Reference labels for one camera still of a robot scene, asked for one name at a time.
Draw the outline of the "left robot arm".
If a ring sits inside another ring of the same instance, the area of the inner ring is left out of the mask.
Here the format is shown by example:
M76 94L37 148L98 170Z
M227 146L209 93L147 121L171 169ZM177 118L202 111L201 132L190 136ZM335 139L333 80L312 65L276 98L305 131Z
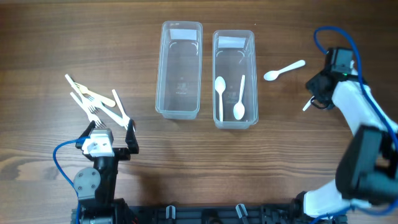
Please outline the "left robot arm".
M139 153L132 119L127 123L126 147L113 147L109 128L97 128L92 121L77 140L75 147L93 162L80 170L73 180L78 208L73 218L79 223L138 223L136 214L122 198L115 199L116 177L120 161Z

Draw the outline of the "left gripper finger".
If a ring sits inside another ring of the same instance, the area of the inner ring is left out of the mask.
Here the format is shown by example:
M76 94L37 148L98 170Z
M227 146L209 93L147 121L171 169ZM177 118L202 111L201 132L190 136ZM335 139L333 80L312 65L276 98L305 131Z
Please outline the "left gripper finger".
M84 130L84 132L76 140L75 147L77 149L82 148L84 141L89 138L90 133L92 132L92 130L95 129L95 127L96 127L96 123L94 121L91 121L90 124L88 125L88 127Z
M135 136L134 121L132 119L129 120L127 125L125 142L130 154L139 153L139 145Z

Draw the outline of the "cream yellow plastic fork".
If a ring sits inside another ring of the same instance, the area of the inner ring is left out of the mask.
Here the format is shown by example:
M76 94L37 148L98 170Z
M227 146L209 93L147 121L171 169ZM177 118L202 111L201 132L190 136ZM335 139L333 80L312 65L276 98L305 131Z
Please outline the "cream yellow plastic fork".
M109 106L109 107L115 107L116 106L116 102L110 98L107 98L105 96L99 95L91 90L89 90L86 86L75 82L75 85L78 87L78 89L83 93L83 94L87 94L92 96L93 98L97 98L99 99L102 103L104 103L105 105Z

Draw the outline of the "white spoon thin handle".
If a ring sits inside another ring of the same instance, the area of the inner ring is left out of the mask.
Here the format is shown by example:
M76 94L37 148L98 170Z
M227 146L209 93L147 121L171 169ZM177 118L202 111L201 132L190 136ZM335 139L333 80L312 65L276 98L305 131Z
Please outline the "white spoon thin handle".
M302 108L302 111L306 111L311 105L312 105L312 101L314 100L314 96L312 96L307 103L305 104L305 106Z

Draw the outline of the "white spoon wide handle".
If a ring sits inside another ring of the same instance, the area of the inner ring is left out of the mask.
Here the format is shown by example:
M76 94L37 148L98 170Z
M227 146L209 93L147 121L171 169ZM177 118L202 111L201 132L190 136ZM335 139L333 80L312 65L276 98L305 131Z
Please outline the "white spoon wide handle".
M264 79L269 82L274 81L278 78L280 74L303 67L305 64L305 60L299 60L284 68L281 68L280 70L271 70L264 74Z

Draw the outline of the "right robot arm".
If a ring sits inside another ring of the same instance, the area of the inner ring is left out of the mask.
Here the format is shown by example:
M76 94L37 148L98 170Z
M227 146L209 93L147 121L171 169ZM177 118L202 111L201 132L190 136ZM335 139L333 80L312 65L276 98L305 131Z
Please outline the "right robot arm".
M338 222L350 210L384 216L397 208L397 123L374 100L358 73L324 69L306 88L327 108L338 108L353 134L335 178L302 192L289 217L307 223Z

